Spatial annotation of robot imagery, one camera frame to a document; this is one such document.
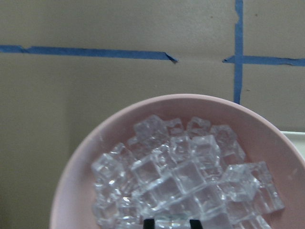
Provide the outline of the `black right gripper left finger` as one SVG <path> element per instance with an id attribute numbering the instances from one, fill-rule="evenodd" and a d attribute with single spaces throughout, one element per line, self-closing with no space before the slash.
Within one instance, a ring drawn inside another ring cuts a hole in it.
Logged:
<path id="1" fill-rule="evenodd" d="M 143 229 L 155 229 L 155 220 L 154 219 L 144 219 L 143 220 Z"/>

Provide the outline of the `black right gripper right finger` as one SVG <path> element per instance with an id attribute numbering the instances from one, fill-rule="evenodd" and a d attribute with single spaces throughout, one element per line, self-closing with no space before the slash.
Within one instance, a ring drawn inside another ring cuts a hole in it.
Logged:
<path id="1" fill-rule="evenodd" d="M 191 220 L 189 220 L 189 222 L 190 222 L 191 229 L 202 229 L 202 224 L 201 224 L 200 220 L 191 219 Z"/>

